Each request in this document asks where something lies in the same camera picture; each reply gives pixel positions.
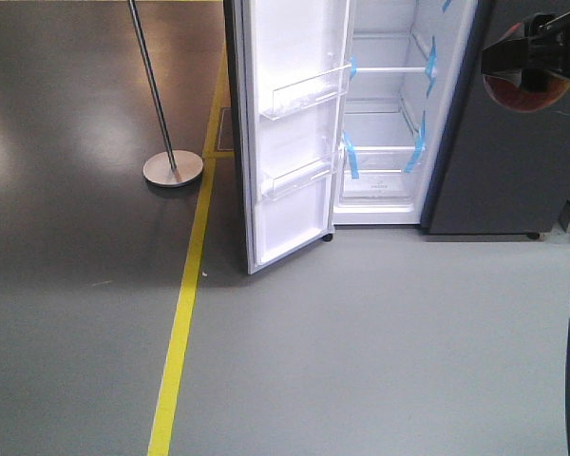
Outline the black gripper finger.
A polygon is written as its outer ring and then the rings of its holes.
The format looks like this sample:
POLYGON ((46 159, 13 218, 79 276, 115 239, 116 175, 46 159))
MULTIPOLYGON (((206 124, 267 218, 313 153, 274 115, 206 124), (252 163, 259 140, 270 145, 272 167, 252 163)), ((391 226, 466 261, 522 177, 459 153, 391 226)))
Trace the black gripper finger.
POLYGON ((570 10, 526 18, 483 50, 481 72, 531 93, 547 91, 554 79, 570 82, 570 10))

